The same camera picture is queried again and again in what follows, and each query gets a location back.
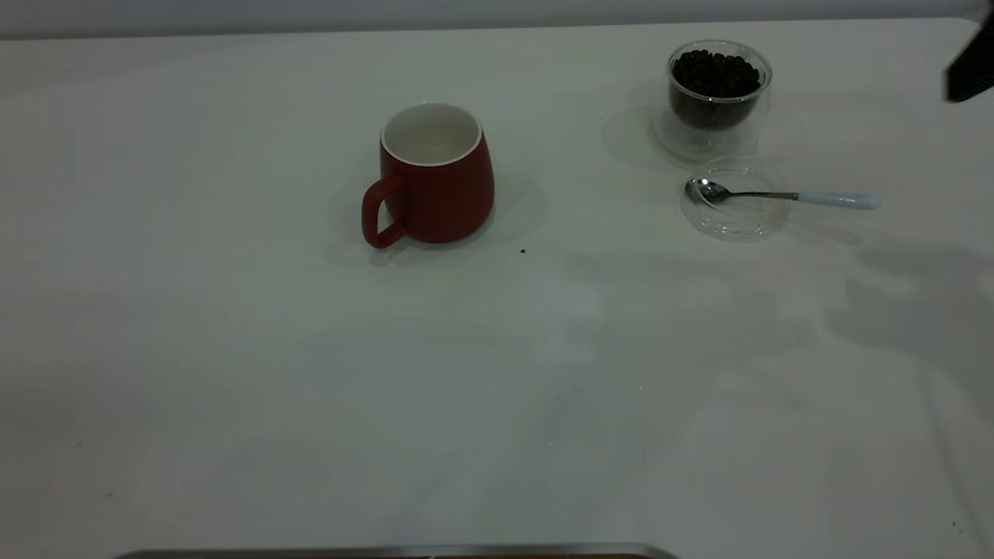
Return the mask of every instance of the black object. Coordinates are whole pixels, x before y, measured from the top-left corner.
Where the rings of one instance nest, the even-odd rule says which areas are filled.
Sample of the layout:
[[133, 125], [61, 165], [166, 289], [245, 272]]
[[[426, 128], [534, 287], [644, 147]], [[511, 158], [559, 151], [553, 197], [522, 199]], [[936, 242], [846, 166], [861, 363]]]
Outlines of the black object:
[[945, 98], [965, 101], [994, 86], [994, 13], [945, 70]]
[[756, 97], [739, 97], [758, 90], [762, 78], [742, 57], [708, 51], [684, 53], [670, 73], [684, 89], [709, 97], [699, 98], [670, 84], [673, 112], [688, 126], [702, 130], [724, 130], [745, 120], [755, 107]]

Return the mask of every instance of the white wall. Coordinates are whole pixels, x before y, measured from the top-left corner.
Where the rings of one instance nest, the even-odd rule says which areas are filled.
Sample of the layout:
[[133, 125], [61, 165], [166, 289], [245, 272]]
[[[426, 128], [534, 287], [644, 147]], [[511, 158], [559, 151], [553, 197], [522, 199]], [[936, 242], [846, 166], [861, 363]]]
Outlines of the white wall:
[[984, 0], [0, 0], [0, 38], [918, 16]]

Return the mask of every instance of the red mug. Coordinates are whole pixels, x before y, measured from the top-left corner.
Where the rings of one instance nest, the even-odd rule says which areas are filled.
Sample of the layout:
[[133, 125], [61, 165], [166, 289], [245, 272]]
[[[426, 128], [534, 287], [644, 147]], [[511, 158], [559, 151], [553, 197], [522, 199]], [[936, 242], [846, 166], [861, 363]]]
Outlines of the red mug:
[[[380, 176], [363, 198], [363, 236], [377, 249], [404, 235], [428, 243], [464, 239], [494, 206], [483, 126], [451, 104], [416, 104], [387, 122], [380, 133]], [[394, 223], [378, 231], [384, 201]]]

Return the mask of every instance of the white table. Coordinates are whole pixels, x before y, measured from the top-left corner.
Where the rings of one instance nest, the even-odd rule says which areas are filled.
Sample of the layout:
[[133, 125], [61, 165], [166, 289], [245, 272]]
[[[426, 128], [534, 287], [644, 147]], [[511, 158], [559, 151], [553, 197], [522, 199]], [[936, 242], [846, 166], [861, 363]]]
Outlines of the white table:
[[[940, 100], [974, 27], [0, 44], [0, 555], [989, 557], [994, 94]], [[774, 67], [760, 155], [884, 207], [694, 230], [646, 107], [704, 37]], [[374, 252], [422, 99], [480, 117], [496, 211]]]

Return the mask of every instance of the mug handle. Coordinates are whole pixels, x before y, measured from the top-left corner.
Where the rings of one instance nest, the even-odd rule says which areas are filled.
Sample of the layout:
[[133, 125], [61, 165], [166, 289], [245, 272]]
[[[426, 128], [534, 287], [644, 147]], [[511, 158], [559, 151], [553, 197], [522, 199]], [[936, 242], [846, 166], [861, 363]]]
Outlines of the mug handle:
[[380, 216], [380, 204], [387, 199], [391, 192], [404, 188], [404, 183], [395, 175], [386, 176], [370, 187], [363, 197], [363, 237], [375, 249], [385, 249], [396, 243], [408, 232], [400, 221], [390, 224], [383, 232], [377, 231], [377, 218]]

